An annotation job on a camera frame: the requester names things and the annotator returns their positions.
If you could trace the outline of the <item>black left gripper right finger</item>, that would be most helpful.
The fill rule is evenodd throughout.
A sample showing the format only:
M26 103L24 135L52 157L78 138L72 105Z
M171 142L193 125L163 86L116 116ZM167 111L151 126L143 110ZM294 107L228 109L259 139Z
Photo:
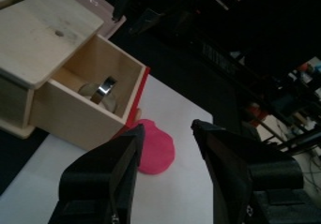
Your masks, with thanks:
M212 181L214 224L303 224L294 159L204 121L191 123Z

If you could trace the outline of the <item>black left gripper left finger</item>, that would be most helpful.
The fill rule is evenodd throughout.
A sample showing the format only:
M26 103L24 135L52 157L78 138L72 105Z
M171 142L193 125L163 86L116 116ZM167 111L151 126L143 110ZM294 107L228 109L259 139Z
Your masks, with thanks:
M137 125L70 163L48 224L131 224L144 134Z

